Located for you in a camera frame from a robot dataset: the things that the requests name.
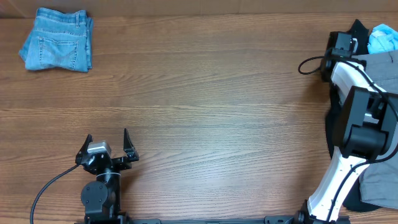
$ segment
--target jeans pocket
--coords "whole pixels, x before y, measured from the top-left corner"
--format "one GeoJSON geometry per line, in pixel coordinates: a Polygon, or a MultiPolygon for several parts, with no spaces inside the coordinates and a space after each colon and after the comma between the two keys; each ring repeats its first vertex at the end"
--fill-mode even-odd
{"type": "Polygon", "coordinates": [[[39,60],[43,68],[75,69],[78,41],[56,41],[39,37],[39,60]]]}

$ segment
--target light blue cloth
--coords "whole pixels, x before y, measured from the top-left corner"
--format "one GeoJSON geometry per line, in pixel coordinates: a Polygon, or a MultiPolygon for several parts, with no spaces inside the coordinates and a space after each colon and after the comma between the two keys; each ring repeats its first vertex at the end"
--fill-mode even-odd
{"type": "Polygon", "coordinates": [[[94,22],[81,10],[64,14],[38,8],[34,27],[19,55],[28,70],[61,67],[88,72],[92,68],[94,22]]]}
{"type": "Polygon", "coordinates": [[[369,54],[398,50],[398,32],[385,24],[373,28],[369,37],[369,54]]]}

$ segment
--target gray garment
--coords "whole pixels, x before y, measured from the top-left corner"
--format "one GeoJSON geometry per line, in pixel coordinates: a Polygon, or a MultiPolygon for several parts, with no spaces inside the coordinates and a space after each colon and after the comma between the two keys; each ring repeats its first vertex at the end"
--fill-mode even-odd
{"type": "MultiPolygon", "coordinates": [[[[353,57],[367,61],[366,73],[378,86],[398,94],[398,50],[353,57]]],[[[397,128],[396,131],[391,148],[378,159],[388,156],[397,146],[397,128]]],[[[371,164],[359,182],[363,202],[398,209],[398,155],[386,162],[371,164]]]]}

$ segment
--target black cord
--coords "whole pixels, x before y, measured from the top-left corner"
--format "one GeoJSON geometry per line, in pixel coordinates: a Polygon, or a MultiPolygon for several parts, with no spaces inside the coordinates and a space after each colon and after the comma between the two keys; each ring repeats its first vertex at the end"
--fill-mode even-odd
{"type": "Polygon", "coordinates": [[[76,169],[78,166],[80,166],[80,164],[76,164],[73,167],[71,167],[70,169],[68,169],[67,171],[63,172],[62,174],[54,177],[52,180],[50,180],[46,185],[44,185],[44,187],[42,188],[42,190],[40,190],[40,192],[37,194],[35,200],[33,201],[32,204],[32,209],[30,210],[30,224],[33,224],[33,214],[35,212],[35,207],[37,204],[37,201],[39,200],[40,196],[42,195],[42,193],[45,191],[45,189],[47,189],[47,187],[49,187],[52,183],[54,183],[56,180],[58,180],[60,177],[62,177],[63,175],[69,173],[70,171],[76,169]]]}
{"type": "MultiPolygon", "coordinates": [[[[380,89],[378,86],[375,86],[375,85],[374,85],[374,82],[372,82],[372,80],[371,80],[371,79],[370,79],[358,66],[355,66],[355,65],[353,65],[352,63],[350,63],[350,62],[361,63],[358,59],[353,59],[353,58],[351,58],[351,59],[345,59],[345,58],[341,58],[341,57],[327,57],[327,56],[312,57],[312,58],[308,58],[308,59],[304,60],[304,61],[298,66],[298,72],[299,72],[300,74],[303,74],[303,75],[309,75],[309,74],[315,73],[316,71],[318,71],[318,70],[320,69],[320,67],[317,68],[317,69],[315,69],[314,71],[311,71],[311,72],[301,72],[301,70],[300,70],[300,69],[301,69],[301,66],[302,66],[303,64],[305,64],[305,63],[311,61],[311,60],[321,59],[321,58],[322,58],[322,59],[325,59],[325,60],[327,60],[327,59],[330,58],[330,59],[336,60],[337,62],[345,63],[345,64],[349,65],[350,67],[353,67],[355,70],[357,70],[357,71],[364,77],[364,79],[365,79],[366,82],[369,84],[369,86],[372,87],[373,89],[375,89],[375,90],[381,95],[382,99],[383,99],[384,101],[386,101],[387,104],[391,107],[391,109],[392,109],[392,111],[394,112],[394,115],[395,115],[395,117],[396,117],[396,120],[397,120],[397,122],[398,122],[398,111],[397,111],[396,107],[394,106],[394,104],[391,103],[391,100],[386,96],[386,94],[385,94],[383,91],[381,91],[381,89],[380,89]]],[[[392,157],[394,157],[394,156],[397,154],[397,152],[398,152],[398,144],[397,144],[396,148],[393,150],[393,152],[392,152],[391,154],[389,154],[387,157],[383,158],[383,159],[376,159],[376,160],[374,160],[374,161],[366,161],[366,162],[362,162],[362,163],[360,163],[360,164],[357,164],[357,165],[353,166],[353,167],[349,170],[349,172],[347,173],[347,175],[344,177],[343,181],[341,182],[340,186],[338,187],[338,189],[337,189],[337,191],[336,191],[336,194],[335,194],[333,200],[331,201],[331,206],[330,206],[329,213],[328,213],[328,218],[326,219],[326,221],[329,222],[329,219],[330,219],[330,217],[331,217],[331,214],[333,213],[333,209],[334,209],[334,207],[335,207],[335,205],[336,205],[336,201],[337,201],[338,195],[339,195],[339,193],[341,192],[341,190],[342,190],[342,188],[343,188],[345,182],[348,180],[348,178],[350,177],[350,175],[355,171],[355,169],[357,169],[357,168],[359,168],[359,167],[361,167],[361,166],[363,166],[363,165],[367,165],[367,164],[375,164],[375,163],[379,163],[379,162],[385,162],[385,161],[391,159],[392,157]]]]}

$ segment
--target gray folded fabric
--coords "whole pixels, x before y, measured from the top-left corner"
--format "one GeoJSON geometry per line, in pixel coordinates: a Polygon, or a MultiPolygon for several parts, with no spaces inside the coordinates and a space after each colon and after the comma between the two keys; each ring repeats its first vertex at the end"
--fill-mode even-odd
{"type": "MultiPolygon", "coordinates": [[[[366,73],[377,85],[390,93],[398,94],[398,50],[353,57],[367,61],[366,73]]],[[[397,143],[396,128],[391,148],[378,159],[388,156],[397,143]]],[[[363,202],[398,209],[398,155],[386,162],[371,164],[359,177],[359,182],[363,202]]]]}

